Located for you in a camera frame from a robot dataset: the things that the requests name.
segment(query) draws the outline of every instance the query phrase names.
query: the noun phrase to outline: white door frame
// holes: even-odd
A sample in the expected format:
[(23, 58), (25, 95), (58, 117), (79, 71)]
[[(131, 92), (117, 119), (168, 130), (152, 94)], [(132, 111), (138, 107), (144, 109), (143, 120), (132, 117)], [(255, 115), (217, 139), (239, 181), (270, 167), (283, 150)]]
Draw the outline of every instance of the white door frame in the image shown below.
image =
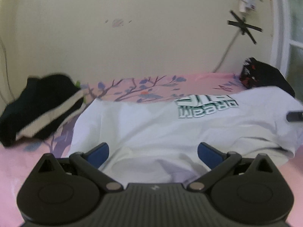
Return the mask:
[(274, 36), (270, 64), (286, 78), (289, 67), (290, 46), (303, 49), (303, 43), (291, 39), (290, 8), (288, 0), (273, 0)]

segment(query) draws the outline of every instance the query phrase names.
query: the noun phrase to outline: pink bedsheet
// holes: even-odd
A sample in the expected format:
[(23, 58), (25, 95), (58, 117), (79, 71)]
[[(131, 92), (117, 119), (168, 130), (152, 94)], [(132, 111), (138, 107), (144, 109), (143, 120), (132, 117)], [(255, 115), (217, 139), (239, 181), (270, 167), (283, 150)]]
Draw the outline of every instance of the pink bedsheet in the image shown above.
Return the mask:
[[(172, 101), (190, 94), (232, 94), (244, 90), (234, 74), (221, 73), (123, 79), (109, 83), (99, 82), (97, 85), (83, 84), (81, 87), (85, 89), (86, 103), (95, 98), (138, 103)], [(67, 154), (77, 118), (70, 120), (45, 141), (22, 142), (12, 148), (0, 146), (0, 227), (17, 227), (22, 224), (23, 219), (16, 205), (16, 196), (22, 183), (42, 154), (51, 152), (55, 157), (64, 157)], [(300, 175), (300, 172), (285, 166), (282, 172), (296, 193), (289, 175)], [(294, 211), (297, 211), (297, 199), (299, 202), (303, 202), (303, 199), (297, 195), (295, 197)], [(292, 213), (290, 220), (293, 226), (301, 226), (295, 225), (297, 219)]]

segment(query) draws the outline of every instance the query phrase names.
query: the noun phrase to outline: wall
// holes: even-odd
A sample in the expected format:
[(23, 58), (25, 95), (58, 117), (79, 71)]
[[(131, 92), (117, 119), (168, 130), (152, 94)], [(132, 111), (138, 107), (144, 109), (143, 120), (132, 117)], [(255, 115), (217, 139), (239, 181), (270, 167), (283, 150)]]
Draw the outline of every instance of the wall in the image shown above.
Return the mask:
[[(3, 0), (0, 0), (0, 17), (4, 16), (5, 13), (3, 11), (5, 9), (2, 8), (3, 5)], [(5, 68), (5, 48), (1, 47), (1, 42), (0, 42), (0, 91), (1, 94), (4, 98), (0, 98), (0, 114), (4, 111), (5, 106), (7, 103), (11, 102), (13, 100), (12, 96), (9, 93), (8, 85), (7, 85), (7, 80), (6, 80), (6, 68)]]
[[(240, 36), (220, 71), (239, 72), (245, 58), (270, 62), (272, 7), (256, 0), (247, 23), (258, 44)], [(237, 31), (238, 0), (3, 0), (0, 35), (15, 94), (28, 75), (66, 72), (74, 80), (212, 71)], [(122, 19), (113, 28), (113, 21)]]

